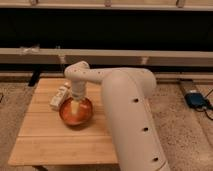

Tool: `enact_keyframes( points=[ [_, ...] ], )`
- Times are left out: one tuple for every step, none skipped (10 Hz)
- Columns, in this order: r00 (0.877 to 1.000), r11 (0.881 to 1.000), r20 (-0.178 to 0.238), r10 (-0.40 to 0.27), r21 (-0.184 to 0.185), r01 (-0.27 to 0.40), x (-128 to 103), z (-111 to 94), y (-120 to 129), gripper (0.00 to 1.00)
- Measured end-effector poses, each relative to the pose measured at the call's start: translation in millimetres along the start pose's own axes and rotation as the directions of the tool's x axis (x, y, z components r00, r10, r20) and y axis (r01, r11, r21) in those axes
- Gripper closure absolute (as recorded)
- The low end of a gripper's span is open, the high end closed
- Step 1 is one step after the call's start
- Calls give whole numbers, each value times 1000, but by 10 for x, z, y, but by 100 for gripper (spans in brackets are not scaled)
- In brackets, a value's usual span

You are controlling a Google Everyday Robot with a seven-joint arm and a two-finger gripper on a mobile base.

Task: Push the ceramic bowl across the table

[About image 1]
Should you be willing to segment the cream ribbed gripper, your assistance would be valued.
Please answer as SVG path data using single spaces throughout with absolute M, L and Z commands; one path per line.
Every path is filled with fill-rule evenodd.
M 80 108 L 80 100 L 86 95 L 86 83 L 84 81 L 71 82 L 71 96 L 74 100 L 71 101 L 71 114 L 76 115 Z

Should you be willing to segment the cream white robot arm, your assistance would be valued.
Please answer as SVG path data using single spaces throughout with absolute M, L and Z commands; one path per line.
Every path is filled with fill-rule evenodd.
M 65 69 L 71 95 L 80 100 L 86 84 L 101 86 L 107 124 L 121 171 L 171 171 L 159 140 L 146 98 L 156 88 L 148 69 L 92 69 L 85 61 Z

